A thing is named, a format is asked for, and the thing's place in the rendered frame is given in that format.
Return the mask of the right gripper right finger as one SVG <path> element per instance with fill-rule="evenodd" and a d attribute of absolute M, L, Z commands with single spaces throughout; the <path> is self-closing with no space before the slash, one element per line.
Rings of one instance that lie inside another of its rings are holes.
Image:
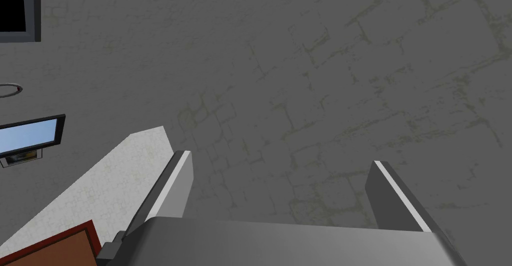
<path fill-rule="evenodd" d="M 379 229 L 432 232 L 383 162 L 371 163 L 365 192 Z"/>

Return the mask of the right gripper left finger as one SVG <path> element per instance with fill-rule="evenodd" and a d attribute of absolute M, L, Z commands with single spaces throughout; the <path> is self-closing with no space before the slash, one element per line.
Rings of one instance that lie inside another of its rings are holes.
<path fill-rule="evenodd" d="M 192 152 L 175 151 L 135 212 L 124 235 L 153 217 L 182 218 L 194 180 Z"/>

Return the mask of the small grey framed picture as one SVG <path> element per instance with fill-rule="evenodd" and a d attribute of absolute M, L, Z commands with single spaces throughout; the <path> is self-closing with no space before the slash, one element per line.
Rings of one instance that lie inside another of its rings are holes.
<path fill-rule="evenodd" d="M 34 161 L 40 158 L 42 158 L 42 149 L 36 149 L 28 152 L 21 152 L 12 156 L 7 156 L 5 158 L 0 158 L 0 165 L 3 168 L 6 168 L 29 161 Z"/>

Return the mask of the brown door with red frame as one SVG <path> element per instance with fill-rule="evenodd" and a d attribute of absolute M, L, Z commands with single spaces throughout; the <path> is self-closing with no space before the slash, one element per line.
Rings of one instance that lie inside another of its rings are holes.
<path fill-rule="evenodd" d="M 0 258 L 0 266 L 98 266 L 101 248 L 89 220 Z"/>

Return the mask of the blue window with black frame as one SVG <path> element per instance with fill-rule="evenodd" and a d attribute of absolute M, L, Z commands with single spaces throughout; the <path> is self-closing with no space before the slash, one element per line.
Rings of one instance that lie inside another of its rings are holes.
<path fill-rule="evenodd" d="M 65 114 L 0 126 L 0 158 L 59 145 Z"/>

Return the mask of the black screen with grey frame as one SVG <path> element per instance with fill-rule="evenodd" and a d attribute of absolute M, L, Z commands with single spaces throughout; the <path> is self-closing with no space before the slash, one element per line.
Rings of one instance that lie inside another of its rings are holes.
<path fill-rule="evenodd" d="M 41 41 L 42 0 L 0 0 L 0 43 Z"/>

